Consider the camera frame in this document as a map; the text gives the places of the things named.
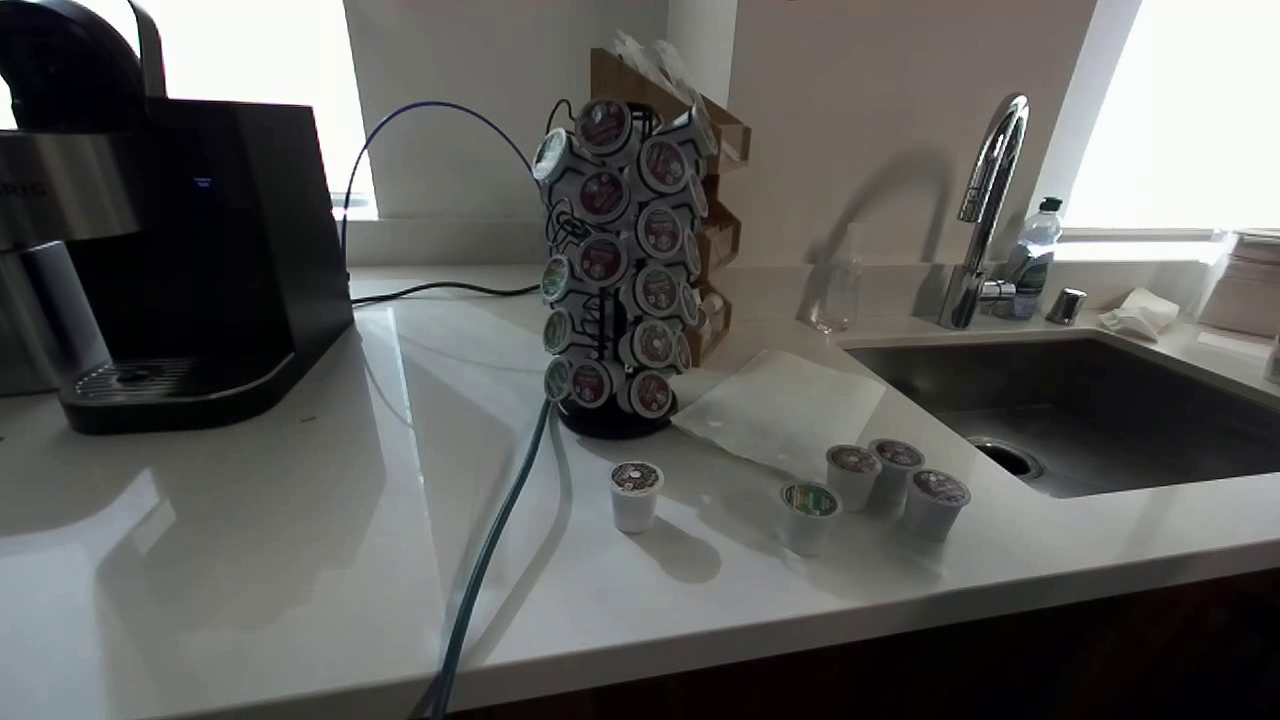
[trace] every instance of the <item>soap dispenser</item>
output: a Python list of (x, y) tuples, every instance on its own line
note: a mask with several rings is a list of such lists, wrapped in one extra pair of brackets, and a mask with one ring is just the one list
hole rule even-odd
[(1040, 313), (1052, 249), (1063, 236), (1060, 208), (1060, 196), (1044, 196), (1040, 214), (1026, 218), (1019, 242), (1013, 244), (1001, 281), (1006, 281), (1014, 291), (1001, 306), (1001, 318), (1030, 321)]

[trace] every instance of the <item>window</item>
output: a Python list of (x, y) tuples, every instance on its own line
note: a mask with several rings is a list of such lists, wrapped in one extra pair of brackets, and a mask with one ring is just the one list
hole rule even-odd
[[(130, 49), (127, 0), (81, 0)], [(340, 202), (363, 145), (359, 88), (343, 0), (138, 0), (162, 37), (169, 95), (310, 106), (329, 188)], [(371, 214), (371, 175), (355, 175), (355, 203)]]
[(1276, 30), (1276, 0), (1139, 0), (1069, 186), (1069, 223), (1280, 227)]

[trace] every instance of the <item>coffee maker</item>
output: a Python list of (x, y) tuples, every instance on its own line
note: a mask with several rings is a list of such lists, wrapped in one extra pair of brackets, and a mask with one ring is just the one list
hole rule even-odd
[(254, 417), (353, 325), (310, 110), (169, 100), (147, 17), (138, 49), (0, 5), (0, 393), (81, 431)]

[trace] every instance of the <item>sink faucet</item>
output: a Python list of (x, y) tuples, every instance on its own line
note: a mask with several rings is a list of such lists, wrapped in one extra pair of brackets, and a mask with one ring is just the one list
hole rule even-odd
[(1026, 95), (1006, 95), (994, 110), (983, 145), (977, 149), (966, 188), (961, 202), (961, 222), (971, 223), (971, 242), (966, 242), (963, 263), (946, 281), (943, 307), (936, 318), (936, 325), (943, 328), (966, 328), (978, 299), (1014, 291), (1014, 284), (1006, 281), (989, 281), (989, 253), (992, 253), (1006, 181), (1014, 174), (1014, 155), (1023, 153), (1026, 120), (1030, 120)]

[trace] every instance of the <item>white countertop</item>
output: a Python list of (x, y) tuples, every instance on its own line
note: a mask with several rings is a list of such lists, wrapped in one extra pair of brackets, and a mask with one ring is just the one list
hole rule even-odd
[[(758, 272), (724, 284), (769, 297)], [(355, 318), (284, 403), (221, 431), (76, 437), (51, 397), (0, 400), (4, 720), (275, 701), (298, 718), (408, 713), (534, 425), (545, 307), (429, 297)], [(874, 389), (855, 441), (911, 441), (966, 481), (951, 542), (918, 552), (843, 518), (823, 557), (796, 561), (771, 506), (782, 478), (684, 431), (601, 446), (551, 430), (482, 586), (456, 704), (1280, 570), (1280, 474), (1052, 501), (782, 313), (742, 307), (684, 400), (758, 349)], [(1158, 352), (1268, 389), (1265, 344), (1183, 328)], [(645, 537), (607, 522), (617, 461), (666, 474)]]

